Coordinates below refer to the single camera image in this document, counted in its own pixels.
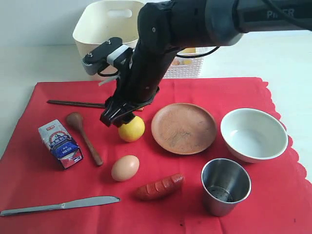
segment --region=table surface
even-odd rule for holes
[[[244,37],[205,58],[201,78],[261,77],[312,181],[312,33]],[[0,157],[41,81],[88,80],[75,45],[0,47]]]

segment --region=spoon handle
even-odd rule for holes
[[[96,162],[97,166],[101,166],[103,164],[103,161],[101,159],[101,157],[99,156],[98,152],[96,151],[96,149],[93,147],[92,143],[90,142],[89,138],[87,137],[86,133],[82,130],[81,131],[81,135],[84,139],[84,141],[86,142],[91,155],[94,159],[94,161]]]

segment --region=table knife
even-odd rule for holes
[[[17,214],[30,213],[30,212],[39,212],[39,211],[64,210],[64,209],[88,207],[88,206],[98,206],[98,205],[115,203],[119,201],[120,201],[120,198],[115,197],[115,196],[95,196],[95,197],[89,197],[89,198],[84,198],[80,200],[74,200],[70,202],[64,202],[64,203],[56,204],[56,205],[36,206],[36,207],[20,208],[20,209],[13,209],[13,210],[5,210],[5,211],[0,212],[0,216],[17,215]]]

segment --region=sausage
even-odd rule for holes
[[[184,177],[182,174],[175,174],[159,181],[143,185],[135,191],[135,197],[149,201],[163,198],[172,194],[182,187]]]

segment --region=white basket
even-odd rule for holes
[[[88,5],[83,11],[73,32],[80,57],[112,37],[122,38],[124,44],[135,48],[138,40],[137,16],[144,6],[139,1],[98,1]],[[112,66],[103,73],[114,73]],[[94,75],[95,80],[105,80]]]
[[[196,53],[181,54],[185,56],[200,55],[207,53],[211,48],[200,47],[196,48]],[[176,57],[174,62],[169,67],[164,78],[197,78],[200,74],[204,57],[201,58],[179,58]]]

